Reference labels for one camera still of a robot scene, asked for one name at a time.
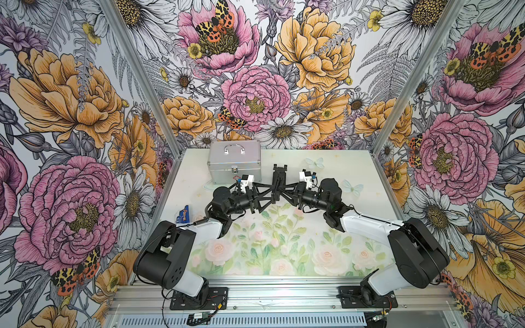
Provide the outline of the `black phone stand front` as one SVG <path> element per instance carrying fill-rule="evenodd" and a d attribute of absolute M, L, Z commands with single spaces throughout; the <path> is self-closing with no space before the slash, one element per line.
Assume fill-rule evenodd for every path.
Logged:
<path fill-rule="evenodd" d="M 294 197 L 294 192 L 298 183 L 287 184 L 287 165 L 279 167 L 277 164 L 273 165 L 272 183 L 267 188 L 269 197 L 263 197 L 266 200 L 263 208 L 266 209 L 269 205 L 277 204 L 282 198 L 290 205 L 297 206 L 298 201 Z"/>

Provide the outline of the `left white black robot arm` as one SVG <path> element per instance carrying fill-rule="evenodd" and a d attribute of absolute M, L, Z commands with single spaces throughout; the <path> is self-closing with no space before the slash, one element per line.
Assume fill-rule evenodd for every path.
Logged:
<path fill-rule="evenodd" d="M 185 225 L 160 222 L 135 260 L 133 272 L 165 290 L 205 298 L 208 281 L 187 268 L 193 247 L 223 237 L 233 215 L 261 211 L 261 200 L 270 192 L 268 184 L 250 183 L 246 177 L 230 187 L 218 187 L 203 219 Z"/>

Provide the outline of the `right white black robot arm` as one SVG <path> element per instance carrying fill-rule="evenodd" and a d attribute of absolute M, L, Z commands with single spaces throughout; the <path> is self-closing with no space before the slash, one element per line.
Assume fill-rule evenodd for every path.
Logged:
<path fill-rule="evenodd" d="M 329 227 L 390 248 L 393 263 L 370 273 L 360 283 L 358 295 L 369 305 L 402 288 L 428 287 L 451 262 L 422 221 L 388 221 L 359 213 L 355 206 L 343 202 L 342 189 L 333 178 L 322 180 L 316 191 L 307 182 L 299 182 L 280 187 L 280 192 L 299 209 L 307 206 L 322 211 Z"/>

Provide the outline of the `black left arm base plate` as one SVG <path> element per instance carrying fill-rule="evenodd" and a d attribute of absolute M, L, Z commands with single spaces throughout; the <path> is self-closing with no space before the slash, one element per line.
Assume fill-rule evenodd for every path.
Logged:
<path fill-rule="evenodd" d="M 196 297 L 176 291 L 170 302 L 171 310 L 198 310 L 212 311 L 225 310 L 227 308 L 229 288 L 227 287 L 205 287 Z"/>

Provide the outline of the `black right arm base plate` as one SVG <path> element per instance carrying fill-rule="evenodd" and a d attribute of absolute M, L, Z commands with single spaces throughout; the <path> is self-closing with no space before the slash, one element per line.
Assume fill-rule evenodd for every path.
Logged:
<path fill-rule="evenodd" d="M 361 286 L 340 286 L 336 297 L 344 309 L 385 308 L 392 310 L 399 306 L 393 292 L 379 296 L 370 288 Z"/>

